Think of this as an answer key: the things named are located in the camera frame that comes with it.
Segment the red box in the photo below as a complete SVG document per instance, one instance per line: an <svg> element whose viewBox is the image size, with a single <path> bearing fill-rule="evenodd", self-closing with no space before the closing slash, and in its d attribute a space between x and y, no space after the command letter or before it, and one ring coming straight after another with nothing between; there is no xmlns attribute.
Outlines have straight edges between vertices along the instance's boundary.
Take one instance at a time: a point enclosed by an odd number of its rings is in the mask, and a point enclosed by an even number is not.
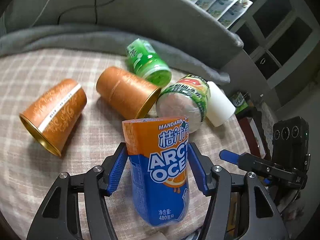
<svg viewBox="0 0 320 240"><path fill-rule="evenodd" d="M245 135L250 153L256 157L264 159L266 157L266 151L253 118L244 117L238 120L238 122Z"/></svg>

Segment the green plastic cup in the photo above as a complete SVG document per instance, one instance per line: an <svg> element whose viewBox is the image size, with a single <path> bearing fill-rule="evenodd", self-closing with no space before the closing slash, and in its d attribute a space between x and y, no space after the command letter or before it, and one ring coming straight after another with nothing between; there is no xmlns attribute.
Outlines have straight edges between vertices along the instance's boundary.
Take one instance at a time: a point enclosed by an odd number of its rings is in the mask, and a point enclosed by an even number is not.
<svg viewBox="0 0 320 240"><path fill-rule="evenodd" d="M147 40L134 40L127 46L126 52L129 67L138 77L162 88L170 83L172 73L169 66Z"/></svg>

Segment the orange patterned cup with stripe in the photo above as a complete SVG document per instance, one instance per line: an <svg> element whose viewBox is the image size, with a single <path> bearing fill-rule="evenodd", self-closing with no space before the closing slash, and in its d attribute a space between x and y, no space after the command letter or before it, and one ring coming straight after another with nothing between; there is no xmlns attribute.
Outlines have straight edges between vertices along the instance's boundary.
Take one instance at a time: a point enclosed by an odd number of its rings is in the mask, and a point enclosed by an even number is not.
<svg viewBox="0 0 320 240"><path fill-rule="evenodd" d="M19 114L23 126L51 154L61 157L63 147L87 103L82 86L64 79Z"/></svg>

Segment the green shopping bag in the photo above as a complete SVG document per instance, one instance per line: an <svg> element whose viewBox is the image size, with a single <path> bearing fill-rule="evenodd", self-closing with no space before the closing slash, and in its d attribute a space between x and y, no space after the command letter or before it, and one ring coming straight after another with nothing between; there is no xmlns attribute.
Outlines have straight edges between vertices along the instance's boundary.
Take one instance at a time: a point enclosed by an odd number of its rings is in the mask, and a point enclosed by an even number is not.
<svg viewBox="0 0 320 240"><path fill-rule="evenodd" d="M241 113L245 113L245 111L249 110L250 106L248 100L250 99L250 95L247 92L237 91L232 96L229 97L229 100L235 107L235 115L239 115Z"/></svg>

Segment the orange blue Arctic Ocean bottle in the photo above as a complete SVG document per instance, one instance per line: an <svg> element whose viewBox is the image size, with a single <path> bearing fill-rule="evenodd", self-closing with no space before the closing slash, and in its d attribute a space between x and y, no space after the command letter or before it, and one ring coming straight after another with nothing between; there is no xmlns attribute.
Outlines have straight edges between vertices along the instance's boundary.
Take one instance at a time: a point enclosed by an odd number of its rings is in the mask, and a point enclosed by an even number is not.
<svg viewBox="0 0 320 240"><path fill-rule="evenodd" d="M188 118L126 120L122 127L138 214L151 226L180 222L189 206Z"/></svg>

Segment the green label noodle cup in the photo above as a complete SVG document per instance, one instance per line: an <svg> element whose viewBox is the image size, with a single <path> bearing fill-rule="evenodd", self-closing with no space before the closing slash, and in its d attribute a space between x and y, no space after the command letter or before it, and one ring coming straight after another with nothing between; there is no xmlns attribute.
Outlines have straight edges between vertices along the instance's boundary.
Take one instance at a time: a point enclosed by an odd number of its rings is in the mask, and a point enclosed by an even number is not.
<svg viewBox="0 0 320 240"><path fill-rule="evenodd" d="M201 76L189 74L165 88L157 102L159 117L187 116L189 132L196 132L202 125L210 97L208 82Z"/></svg>

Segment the white paper cup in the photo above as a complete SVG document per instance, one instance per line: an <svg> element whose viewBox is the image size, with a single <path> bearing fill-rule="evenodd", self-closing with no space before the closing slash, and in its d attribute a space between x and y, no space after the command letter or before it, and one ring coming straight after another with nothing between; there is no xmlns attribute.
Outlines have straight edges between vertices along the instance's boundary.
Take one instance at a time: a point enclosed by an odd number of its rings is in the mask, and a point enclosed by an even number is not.
<svg viewBox="0 0 320 240"><path fill-rule="evenodd" d="M215 127L219 127L234 114L235 106L213 81L208 81L208 85L210 97L206 116Z"/></svg>

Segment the orange cup gold rim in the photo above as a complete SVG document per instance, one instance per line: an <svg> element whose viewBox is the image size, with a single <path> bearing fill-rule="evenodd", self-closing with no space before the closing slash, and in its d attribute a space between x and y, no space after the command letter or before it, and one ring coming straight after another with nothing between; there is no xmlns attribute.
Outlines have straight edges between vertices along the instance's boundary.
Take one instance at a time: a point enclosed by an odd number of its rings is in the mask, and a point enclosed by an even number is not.
<svg viewBox="0 0 320 240"><path fill-rule="evenodd" d="M126 120L146 117L161 93L161 87L115 66L102 72L96 90Z"/></svg>

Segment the grey fleece blanket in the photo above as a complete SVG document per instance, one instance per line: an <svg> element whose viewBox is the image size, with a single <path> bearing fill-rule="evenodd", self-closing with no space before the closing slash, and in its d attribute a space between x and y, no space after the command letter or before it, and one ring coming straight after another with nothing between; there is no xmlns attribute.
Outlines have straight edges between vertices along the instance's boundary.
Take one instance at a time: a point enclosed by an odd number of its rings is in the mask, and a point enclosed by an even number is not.
<svg viewBox="0 0 320 240"><path fill-rule="evenodd" d="M1 55L65 48L125 55L137 38L172 68L225 85L240 37L189 0L12 0L1 15Z"/></svg>

